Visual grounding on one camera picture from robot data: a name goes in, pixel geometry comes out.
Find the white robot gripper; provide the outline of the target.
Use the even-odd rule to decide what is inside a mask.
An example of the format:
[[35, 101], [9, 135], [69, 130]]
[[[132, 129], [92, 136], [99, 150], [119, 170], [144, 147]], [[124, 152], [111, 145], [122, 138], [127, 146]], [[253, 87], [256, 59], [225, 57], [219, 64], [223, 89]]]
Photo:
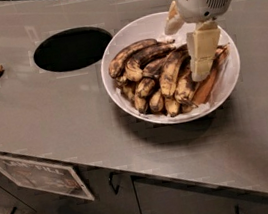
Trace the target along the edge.
[[223, 15], [231, 1], [173, 0], [170, 4], [164, 28], [166, 35], [176, 34], [182, 28], [184, 21], [187, 23], [198, 22], [194, 32], [186, 34], [193, 81], [203, 81], [210, 74], [221, 34], [217, 22], [207, 20]]

